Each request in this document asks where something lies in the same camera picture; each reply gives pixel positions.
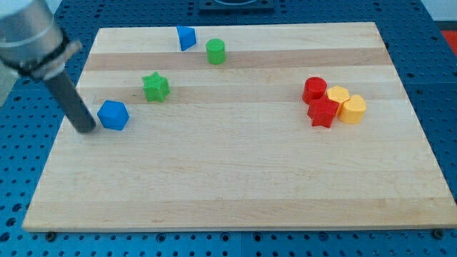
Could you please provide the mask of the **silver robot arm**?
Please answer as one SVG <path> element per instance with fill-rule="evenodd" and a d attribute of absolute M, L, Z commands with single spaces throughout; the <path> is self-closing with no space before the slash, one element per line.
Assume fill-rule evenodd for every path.
<path fill-rule="evenodd" d="M 81 104 L 65 72 L 68 60 L 82 48 L 58 25 L 42 0 L 1 2 L 1 62 L 21 76 L 46 83 L 62 108 Z"/>

